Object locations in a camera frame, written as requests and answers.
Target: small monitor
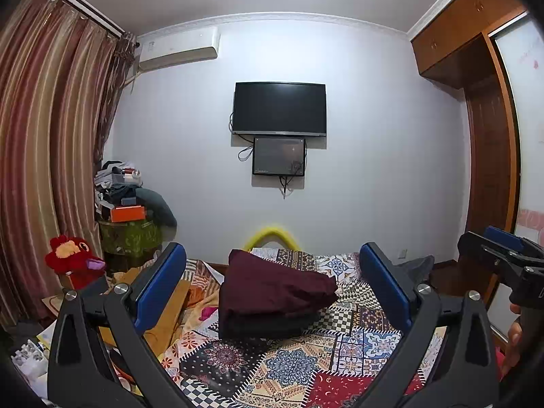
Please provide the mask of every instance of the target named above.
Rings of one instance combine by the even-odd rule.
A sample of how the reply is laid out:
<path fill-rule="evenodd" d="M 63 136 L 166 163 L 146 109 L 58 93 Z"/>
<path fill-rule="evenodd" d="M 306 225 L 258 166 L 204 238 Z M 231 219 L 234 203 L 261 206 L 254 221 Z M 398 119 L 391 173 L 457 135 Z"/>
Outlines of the small monitor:
<path fill-rule="evenodd" d="M 255 137 L 253 174 L 304 176 L 306 140 Z"/>

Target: bed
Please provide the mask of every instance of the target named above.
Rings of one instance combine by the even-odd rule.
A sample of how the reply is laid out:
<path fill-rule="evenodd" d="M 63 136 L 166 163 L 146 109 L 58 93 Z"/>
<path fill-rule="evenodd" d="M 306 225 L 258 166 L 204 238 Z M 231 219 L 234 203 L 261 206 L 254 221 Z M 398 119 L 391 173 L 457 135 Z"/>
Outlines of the bed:
<path fill-rule="evenodd" d="M 188 260 L 190 281 L 173 342 L 159 356 L 162 367 L 195 406 L 266 408 L 349 407 L 377 376 L 395 349 L 394 329 L 361 275 L 358 253 L 314 256 L 254 248 L 254 255 L 336 279 L 338 300 L 298 337 L 285 340 L 218 338 L 217 307 L 222 276 L 200 260 Z M 429 376 L 444 330 L 437 328 L 407 388 L 417 391 Z"/>

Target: orange box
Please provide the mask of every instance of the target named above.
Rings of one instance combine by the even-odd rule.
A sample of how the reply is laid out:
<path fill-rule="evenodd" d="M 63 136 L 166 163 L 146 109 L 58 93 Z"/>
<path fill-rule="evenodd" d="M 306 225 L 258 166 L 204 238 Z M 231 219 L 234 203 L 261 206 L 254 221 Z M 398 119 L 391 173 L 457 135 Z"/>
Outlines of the orange box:
<path fill-rule="evenodd" d="M 115 207 L 110 213 L 112 222 L 138 221 L 145 219 L 145 207 L 143 205 L 129 205 L 128 207 Z"/>

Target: black tv screen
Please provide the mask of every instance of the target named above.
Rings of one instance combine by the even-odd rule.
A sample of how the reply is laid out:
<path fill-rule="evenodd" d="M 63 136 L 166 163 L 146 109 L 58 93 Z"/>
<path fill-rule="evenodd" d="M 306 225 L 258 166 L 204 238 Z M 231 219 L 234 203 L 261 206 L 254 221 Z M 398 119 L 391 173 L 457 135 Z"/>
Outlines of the black tv screen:
<path fill-rule="evenodd" d="M 304 176 L 304 138 L 256 137 L 253 146 L 253 174 Z"/>
<path fill-rule="evenodd" d="M 326 136 L 325 85 L 236 83 L 232 132 Z"/>

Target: plush toy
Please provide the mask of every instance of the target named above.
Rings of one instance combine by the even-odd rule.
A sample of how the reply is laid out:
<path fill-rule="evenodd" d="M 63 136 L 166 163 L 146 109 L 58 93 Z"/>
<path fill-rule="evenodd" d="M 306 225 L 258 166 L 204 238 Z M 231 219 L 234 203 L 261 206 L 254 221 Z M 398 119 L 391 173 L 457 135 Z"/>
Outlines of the plush toy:
<path fill-rule="evenodd" d="M 92 254 L 85 239 L 61 235 L 50 244 L 52 252 L 45 256 L 45 263 L 58 275 L 67 275 L 75 290 L 104 274 L 105 262 Z"/>

